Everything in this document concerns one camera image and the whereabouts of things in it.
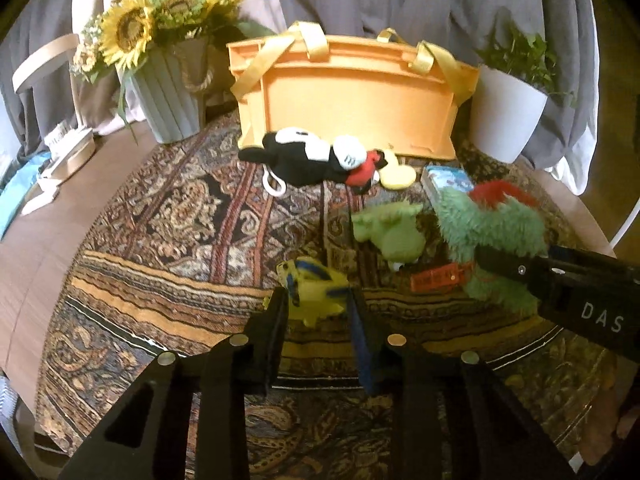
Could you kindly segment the person's right hand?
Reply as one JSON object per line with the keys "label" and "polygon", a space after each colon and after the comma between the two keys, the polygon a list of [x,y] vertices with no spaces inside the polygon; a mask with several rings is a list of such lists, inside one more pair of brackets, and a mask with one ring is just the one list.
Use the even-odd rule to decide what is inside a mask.
{"label": "person's right hand", "polygon": [[639,417],[639,402],[631,388],[639,365],[613,352],[604,359],[599,390],[591,402],[578,453],[587,466],[596,466],[612,450],[615,439],[625,439]]}

